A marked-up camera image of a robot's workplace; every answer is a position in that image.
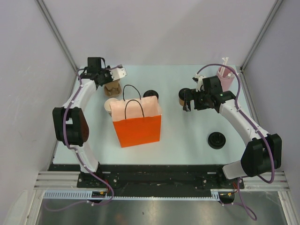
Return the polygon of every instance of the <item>black round object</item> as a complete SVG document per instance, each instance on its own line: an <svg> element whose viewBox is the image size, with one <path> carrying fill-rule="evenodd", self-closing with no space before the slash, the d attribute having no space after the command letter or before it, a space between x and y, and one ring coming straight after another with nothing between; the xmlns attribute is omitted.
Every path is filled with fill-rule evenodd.
<svg viewBox="0 0 300 225"><path fill-rule="evenodd" d="M181 89L180 91L179 91L179 98L181 99L181 100L184 100L184 91L185 90L189 90L189 88L183 88L183 89Z"/></svg>
<svg viewBox="0 0 300 225"><path fill-rule="evenodd" d="M226 143L226 138L222 133L214 132L209 135L207 142L213 149L221 149Z"/></svg>
<svg viewBox="0 0 300 225"><path fill-rule="evenodd" d="M143 98L144 97L149 97L149 96L156 96L158 99L158 93L154 90L148 90L144 93Z"/></svg>

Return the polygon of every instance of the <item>light blue tabletop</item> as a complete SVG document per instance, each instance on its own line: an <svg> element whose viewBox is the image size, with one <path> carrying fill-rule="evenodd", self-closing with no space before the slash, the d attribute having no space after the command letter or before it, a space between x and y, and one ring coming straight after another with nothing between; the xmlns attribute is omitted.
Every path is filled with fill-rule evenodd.
<svg viewBox="0 0 300 225"><path fill-rule="evenodd" d="M108 99L103 87L99 87L87 104L84 115L90 128L89 143L96 159L101 164L160 164L203 165L228 164L240 160L245 144L232 125L213 109L185 112L179 104L178 92L182 88L195 88L192 77L203 65L183 66L125 66L125 84L134 85L141 93L155 90L162 107L160 142L121 148L113 122L104 109ZM202 75L216 75L218 67L208 67ZM234 79L230 90L236 95L238 82ZM126 87L125 98L137 98L134 89ZM239 103L249 114L243 91ZM221 132L226 137L222 149L212 149L207 138L212 132ZM71 150L59 142L54 164L77 164Z"/></svg>

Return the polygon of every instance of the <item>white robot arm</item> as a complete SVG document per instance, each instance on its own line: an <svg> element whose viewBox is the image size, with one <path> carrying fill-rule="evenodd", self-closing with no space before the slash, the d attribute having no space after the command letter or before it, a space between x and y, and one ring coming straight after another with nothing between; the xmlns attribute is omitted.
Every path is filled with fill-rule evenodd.
<svg viewBox="0 0 300 225"><path fill-rule="evenodd" d="M88 58L88 67L85 68L87 73L84 70L80 75L82 83L79 92L74 92L62 107L54 108L52 112L56 138L66 145L63 133L63 115L67 107L72 103L66 119L67 142L71 149L77 149L76 151L74 150L74 154L80 156L83 162L83 165L80 163L81 171L84 173L88 172L86 168L91 172L96 172L99 165L88 142L89 127L83 115L85 107L99 85L102 86L127 75L122 65L114 68L102 68L101 60L103 58Z"/></svg>
<svg viewBox="0 0 300 225"><path fill-rule="evenodd" d="M191 110L190 101L192 100L195 104L194 109L215 109L232 124L246 145L241 160L222 167L225 178L231 180L243 176L253 177L268 172L272 168L271 160L274 162L274 168L279 168L281 166L281 138L277 134L270 135L250 116L241 111L232 92L223 92L217 76L205 77L196 74L193 80L197 82L195 89L185 88L179 92L180 99L184 101L183 110L187 112ZM268 147L270 147L273 159L270 159Z"/></svg>

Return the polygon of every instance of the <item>gray wall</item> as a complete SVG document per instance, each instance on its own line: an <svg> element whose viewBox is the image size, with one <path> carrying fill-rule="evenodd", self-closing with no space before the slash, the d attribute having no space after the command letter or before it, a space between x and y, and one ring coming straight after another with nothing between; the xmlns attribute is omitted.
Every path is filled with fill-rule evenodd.
<svg viewBox="0 0 300 225"><path fill-rule="evenodd" d="M52 109L74 74L33 0L1 1L0 224L22 190L50 161Z"/></svg>
<svg viewBox="0 0 300 225"><path fill-rule="evenodd" d="M250 64L246 80L260 123L283 139L282 169L300 209L300 1L286 0Z"/></svg>
<svg viewBox="0 0 300 225"><path fill-rule="evenodd" d="M275 0L45 0L76 63L240 65Z"/></svg>

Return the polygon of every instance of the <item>white cup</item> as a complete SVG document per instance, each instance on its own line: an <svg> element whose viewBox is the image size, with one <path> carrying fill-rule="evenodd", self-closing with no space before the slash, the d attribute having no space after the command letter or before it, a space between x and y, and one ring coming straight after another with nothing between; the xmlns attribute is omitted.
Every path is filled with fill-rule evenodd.
<svg viewBox="0 0 300 225"><path fill-rule="evenodd" d="M104 108L110 116L112 116L112 109L111 109L110 104L111 104L111 102L115 102L115 101L118 101L118 99L110 98L110 99L106 100L105 103L104 103Z"/></svg>

